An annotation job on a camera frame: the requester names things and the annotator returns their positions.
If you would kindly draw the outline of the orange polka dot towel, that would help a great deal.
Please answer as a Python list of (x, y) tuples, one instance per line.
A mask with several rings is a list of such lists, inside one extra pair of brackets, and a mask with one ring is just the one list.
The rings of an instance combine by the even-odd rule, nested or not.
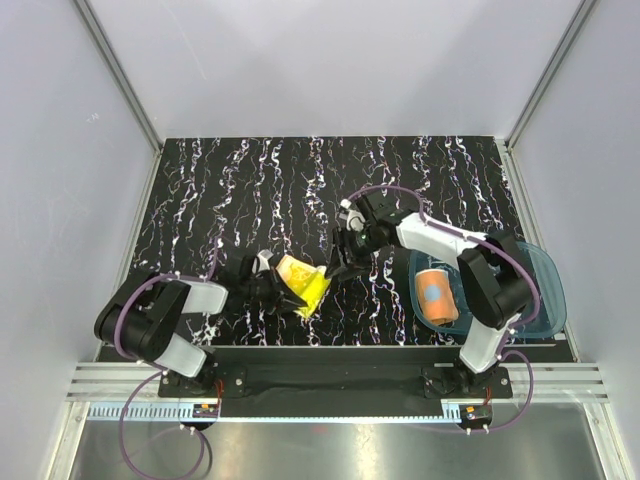
[(415, 275), (415, 291), (420, 312), (427, 324), (441, 326), (458, 319), (459, 312), (447, 271), (442, 269), (419, 271)]

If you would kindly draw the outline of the yellow patterned towel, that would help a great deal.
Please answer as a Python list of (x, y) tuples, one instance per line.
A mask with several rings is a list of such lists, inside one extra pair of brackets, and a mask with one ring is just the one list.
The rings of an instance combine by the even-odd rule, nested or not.
[(325, 277), (326, 266), (315, 267), (285, 255), (276, 270), (287, 287), (305, 302), (305, 306), (298, 307), (295, 312), (301, 318), (309, 319), (320, 306), (331, 283)]

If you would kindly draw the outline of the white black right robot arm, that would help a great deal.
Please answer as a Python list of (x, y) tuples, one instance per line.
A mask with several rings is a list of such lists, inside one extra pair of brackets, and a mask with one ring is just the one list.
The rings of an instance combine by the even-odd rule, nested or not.
[(473, 233), (398, 208), (365, 189), (340, 203), (326, 275), (338, 282), (367, 273), (387, 247), (429, 255), (458, 271), (472, 315), (465, 343), (452, 366), (425, 371), (425, 395), (484, 395), (502, 359), (510, 331), (527, 307), (540, 304), (537, 287), (514, 237), (504, 231)]

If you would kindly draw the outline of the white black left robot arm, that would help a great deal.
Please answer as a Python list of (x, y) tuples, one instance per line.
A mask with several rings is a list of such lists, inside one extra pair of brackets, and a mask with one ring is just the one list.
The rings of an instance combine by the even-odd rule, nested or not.
[(167, 382), (203, 396), (221, 386), (216, 359), (177, 333), (182, 316), (220, 315), (257, 306), (269, 314), (298, 313), (309, 306), (291, 283), (288, 260), (262, 250), (229, 255), (202, 278), (136, 269), (98, 314), (95, 337), (129, 360), (163, 371)]

